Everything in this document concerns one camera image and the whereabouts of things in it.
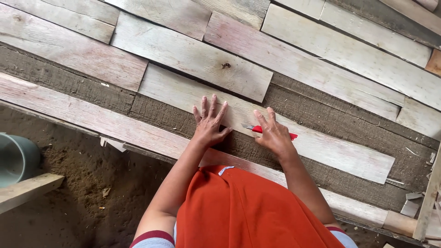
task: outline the red utility knife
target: red utility knife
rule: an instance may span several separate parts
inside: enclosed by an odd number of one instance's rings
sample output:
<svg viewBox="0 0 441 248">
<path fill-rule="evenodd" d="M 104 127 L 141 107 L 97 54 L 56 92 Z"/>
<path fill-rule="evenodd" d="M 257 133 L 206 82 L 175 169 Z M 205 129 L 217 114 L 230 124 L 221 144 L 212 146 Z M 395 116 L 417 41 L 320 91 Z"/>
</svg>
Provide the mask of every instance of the red utility knife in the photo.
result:
<svg viewBox="0 0 441 248">
<path fill-rule="evenodd" d="M 245 124 L 242 124 L 242 123 L 241 123 L 241 125 L 244 128 L 251 129 L 253 132 L 262 133 L 262 127 L 261 126 L 245 125 Z M 292 141 L 295 138 L 297 138 L 298 135 L 297 134 L 293 134 L 293 133 L 289 133 L 289 137 L 291 137 L 291 141 Z"/>
</svg>

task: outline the person's left hand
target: person's left hand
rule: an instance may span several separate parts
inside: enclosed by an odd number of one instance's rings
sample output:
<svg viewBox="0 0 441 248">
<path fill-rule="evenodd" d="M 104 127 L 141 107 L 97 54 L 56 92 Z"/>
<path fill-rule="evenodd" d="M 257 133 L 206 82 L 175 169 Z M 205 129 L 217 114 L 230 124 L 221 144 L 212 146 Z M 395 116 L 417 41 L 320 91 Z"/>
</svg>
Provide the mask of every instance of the person's left hand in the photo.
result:
<svg viewBox="0 0 441 248">
<path fill-rule="evenodd" d="M 217 96 L 213 94 L 211 99 L 211 106 L 208 110 L 207 97 L 202 97 L 202 113 L 199 115 L 198 108 L 193 106 L 194 119 L 196 120 L 196 132 L 191 140 L 197 141 L 204 148 L 222 142 L 224 138 L 233 130 L 232 128 L 225 128 L 219 132 L 222 119 L 227 112 L 228 103 L 224 102 L 221 110 L 216 115 Z"/>
</svg>

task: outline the hand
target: hand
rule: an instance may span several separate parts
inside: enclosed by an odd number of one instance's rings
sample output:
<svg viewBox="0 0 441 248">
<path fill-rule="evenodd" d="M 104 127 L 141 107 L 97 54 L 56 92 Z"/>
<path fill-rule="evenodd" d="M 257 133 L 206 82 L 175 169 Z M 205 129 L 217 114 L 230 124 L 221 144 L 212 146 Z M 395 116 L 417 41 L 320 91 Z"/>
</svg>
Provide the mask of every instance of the hand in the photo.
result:
<svg viewBox="0 0 441 248">
<path fill-rule="evenodd" d="M 228 103 L 224 102 L 221 110 L 216 115 L 217 96 L 213 94 L 211 98 L 210 110 L 207 108 L 207 97 L 202 97 L 202 114 L 199 115 L 198 108 L 193 106 L 193 115 L 196 120 L 196 132 L 191 140 L 195 140 L 198 144 L 208 149 L 215 144 L 222 142 L 224 138 L 233 130 L 232 128 L 225 128 L 219 132 L 222 119 L 227 112 Z"/>
<path fill-rule="evenodd" d="M 279 159 L 297 154 L 288 128 L 276 121 L 276 113 L 272 108 L 268 107 L 266 111 L 268 111 L 268 122 L 259 110 L 254 110 L 254 115 L 263 131 L 262 137 L 255 138 L 257 144 L 273 152 Z"/>
</svg>

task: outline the maroon sleeve trim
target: maroon sleeve trim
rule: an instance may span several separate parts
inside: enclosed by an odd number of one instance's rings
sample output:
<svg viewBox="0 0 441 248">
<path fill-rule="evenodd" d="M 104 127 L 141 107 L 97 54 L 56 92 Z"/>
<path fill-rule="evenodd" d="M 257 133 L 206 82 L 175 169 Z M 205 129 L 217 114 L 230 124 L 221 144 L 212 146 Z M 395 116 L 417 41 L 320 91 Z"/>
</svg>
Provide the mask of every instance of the maroon sleeve trim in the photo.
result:
<svg viewBox="0 0 441 248">
<path fill-rule="evenodd" d="M 340 229 L 340 228 L 338 228 L 338 227 L 335 227 L 335 226 L 327 226 L 326 228 L 327 228 L 329 231 L 337 231 L 337 232 L 341 232 L 341 233 L 346 234 L 342 229 Z"/>
<path fill-rule="evenodd" d="M 150 231 L 150 232 L 146 232 L 146 233 L 139 235 L 137 238 L 135 238 L 135 240 L 132 242 L 132 244 L 130 245 L 129 248 L 132 248 L 135 244 L 137 244 L 143 240 L 149 239 L 149 238 L 165 239 L 165 240 L 168 240 L 173 245 L 175 245 L 175 241 L 170 234 L 168 234 L 164 231 L 156 230 L 156 231 Z"/>
</svg>

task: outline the grey bucket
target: grey bucket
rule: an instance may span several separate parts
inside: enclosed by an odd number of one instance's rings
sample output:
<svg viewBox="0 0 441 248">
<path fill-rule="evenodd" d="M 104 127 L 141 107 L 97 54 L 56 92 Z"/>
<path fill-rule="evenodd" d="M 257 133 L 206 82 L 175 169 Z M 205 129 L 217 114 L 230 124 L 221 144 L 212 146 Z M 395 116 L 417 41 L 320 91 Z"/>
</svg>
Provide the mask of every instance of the grey bucket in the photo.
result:
<svg viewBox="0 0 441 248">
<path fill-rule="evenodd" d="M 26 180 L 40 164 L 40 150 L 32 141 L 0 133 L 0 188 Z"/>
</svg>

